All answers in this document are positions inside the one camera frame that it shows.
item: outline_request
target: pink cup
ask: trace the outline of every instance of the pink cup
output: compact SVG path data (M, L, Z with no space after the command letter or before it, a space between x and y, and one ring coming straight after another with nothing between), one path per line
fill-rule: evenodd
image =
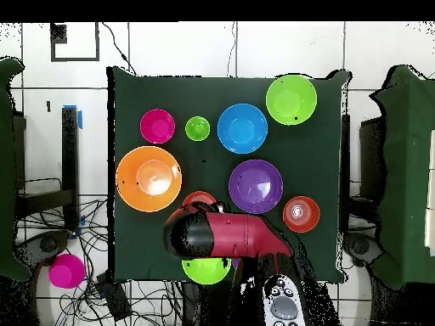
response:
M74 289L82 283L84 276L83 261L71 254L56 256L53 265L48 269L50 283L63 289Z
M175 132L175 121L167 111L153 109L142 116L140 132L150 143L165 143Z

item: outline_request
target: red bowl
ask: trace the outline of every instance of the red bowl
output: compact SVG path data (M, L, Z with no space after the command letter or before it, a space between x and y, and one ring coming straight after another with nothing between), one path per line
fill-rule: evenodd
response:
M306 233L319 222L320 209L313 199L297 196L285 204L282 219L291 231Z
M194 193L188 195L186 199L184 199L183 205L190 204L194 201L202 201L208 205L214 204L216 202L216 200L209 193L206 193L205 191L195 191Z

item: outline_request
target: lime green bowl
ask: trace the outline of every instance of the lime green bowl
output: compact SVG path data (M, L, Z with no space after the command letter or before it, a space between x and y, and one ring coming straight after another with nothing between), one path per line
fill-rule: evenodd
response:
M187 121L186 135L190 140L202 141L206 139L210 133L210 124L201 116L194 116Z
M307 120L317 104L317 93L310 80L301 75L276 79L266 94L269 114L283 125L298 125Z
M227 276L231 268L231 260L227 258L225 261L226 266L221 257L182 260L181 262L184 272L191 280L201 285L213 285Z

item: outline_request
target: table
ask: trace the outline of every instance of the table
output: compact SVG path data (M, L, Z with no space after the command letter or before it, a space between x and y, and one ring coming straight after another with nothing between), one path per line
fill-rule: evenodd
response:
M305 245L318 280L341 282L343 276L336 270L338 165L342 86L348 76L345 70L339 70L325 79L312 80L318 94L314 114L301 125L283 126L270 117L265 104L266 92L274 78L139 77L116 67L108 68L109 132L112 135L114 132L115 141L114 148L111 144L109 148L109 188L114 192L115 211L111 213L109 204L108 212L115 240L114 249L110 250L114 256L115 279L189 280L181 261L164 248L165 220L196 190L207 191L229 204L232 211L243 212L229 197L229 176L242 161L263 159L277 167L284 180L279 204L264 215L293 244L297 240L282 221L283 207L294 196L314 199L321 212L319 223L298 237ZM238 103L257 106L268 120L266 140L248 155L229 152L217 135L219 116ZM161 147L177 159L183 183L178 197L167 208L143 213L129 207L117 193L115 169L126 153L150 145L140 134L139 121L146 111L155 108L168 111L175 120L174 136ZM202 142L189 140L184 132L187 120L195 115L210 122L211 133Z

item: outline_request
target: green fabric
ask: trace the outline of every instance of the green fabric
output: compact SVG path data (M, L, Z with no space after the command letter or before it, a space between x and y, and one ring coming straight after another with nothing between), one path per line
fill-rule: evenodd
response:
M17 281L25 281L31 273L18 262L12 250L15 236L15 152L13 106L9 93L9 82L24 66L12 58L0 59L0 154L2 155L2 176L0 176L0 275Z
M319 224L299 237L319 280L343 280L336 270L336 235L341 94L346 71L338 71L330 79L313 80L317 108L312 118L297 126L280 125L268 114L265 98L272 78L136 77L118 68L113 72L116 167L126 153L149 145L140 134L139 121L146 111L160 108L176 123L173 138L161 147L177 159L183 174L178 197L154 213L134 210L115 190L116 279L189 280L181 261L165 251L165 220L196 190L207 191L230 204L232 211L242 212L229 197L229 176L242 161L263 159L274 164L284 180L282 199L266 217L293 241L294 235L282 221L284 205L298 195L313 198L321 212ZM233 154L218 140L219 116L237 103L257 106L268 119L268 136L252 154ZM189 140L184 131L187 120L196 115L205 117L211 127L210 135L201 142Z
M410 282L433 283L435 257L424 239L435 81L420 80L407 66L398 66L374 98L387 121L387 179L380 206L380 242L386 253L371 268L393 289Z

